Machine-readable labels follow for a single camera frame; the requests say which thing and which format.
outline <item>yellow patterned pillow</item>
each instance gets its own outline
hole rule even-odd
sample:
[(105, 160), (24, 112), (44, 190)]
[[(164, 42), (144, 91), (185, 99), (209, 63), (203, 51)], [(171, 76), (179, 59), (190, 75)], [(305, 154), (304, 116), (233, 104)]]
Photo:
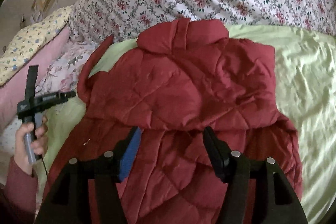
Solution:
[(20, 30), (0, 58), (0, 86), (6, 83), (68, 22), (72, 6), (60, 8), (39, 23)]

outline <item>blue gripper pad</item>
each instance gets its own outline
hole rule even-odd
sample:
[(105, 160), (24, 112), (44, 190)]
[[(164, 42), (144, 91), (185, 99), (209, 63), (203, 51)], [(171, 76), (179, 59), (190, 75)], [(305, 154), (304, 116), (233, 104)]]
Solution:
[(134, 135), (120, 160), (120, 169), (119, 169), (119, 180), (122, 182), (125, 178), (128, 177), (131, 172), (133, 162), (138, 152), (138, 148), (141, 141), (141, 130), (137, 128), (134, 132)]

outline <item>human hand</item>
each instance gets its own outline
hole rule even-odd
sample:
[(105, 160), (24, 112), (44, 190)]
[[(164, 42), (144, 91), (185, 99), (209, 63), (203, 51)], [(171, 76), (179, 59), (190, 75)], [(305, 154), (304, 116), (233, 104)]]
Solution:
[[(34, 153), (37, 155), (44, 155), (48, 149), (48, 137), (45, 133), (48, 131), (48, 127), (45, 124), (47, 122), (47, 117), (43, 116), (42, 125), (35, 130), (35, 135), (37, 140), (31, 143), (31, 148), (33, 148)], [(33, 166), (29, 164), (28, 156), (25, 148), (24, 136), (34, 129), (32, 122), (23, 123), (21, 127), (16, 131), (15, 139), (15, 154), (14, 161), (17, 166), (20, 167), (28, 175), (33, 174)]]

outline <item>metal screw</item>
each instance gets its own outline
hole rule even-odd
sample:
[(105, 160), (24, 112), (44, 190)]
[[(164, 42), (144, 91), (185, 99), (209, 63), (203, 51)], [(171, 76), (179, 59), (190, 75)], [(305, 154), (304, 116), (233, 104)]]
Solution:
[(269, 163), (269, 164), (275, 164), (275, 159), (273, 159), (273, 158), (267, 158), (267, 162)]
[(240, 152), (239, 151), (237, 151), (237, 150), (233, 150), (232, 152), (231, 152), (231, 155), (232, 156), (234, 156), (234, 157), (240, 157)]
[(76, 164), (78, 162), (78, 160), (76, 158), (72, 158), (71, 160), (69, 160), (70, 164)]
[(106, 152), (104, 153), (104, 157), (105, 157), (105, 158), (111, 158), (111, 157), (113, 157), (113, 152), (112, 152), (112, 151), (106, 151)]

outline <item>black cable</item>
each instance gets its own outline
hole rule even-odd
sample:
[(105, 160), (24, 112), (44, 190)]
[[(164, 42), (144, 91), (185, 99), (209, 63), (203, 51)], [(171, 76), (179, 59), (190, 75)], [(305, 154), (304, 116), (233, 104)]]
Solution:
[(47, 171), (47, 168), (45, 167), (45, 163), (44, 163), (43, 157), (42, 157), (42, 163), (43, 163), (43, 166), (44, 166), (45, 174), (46, 174), (47, 179), (48, 179), (48, 171)]

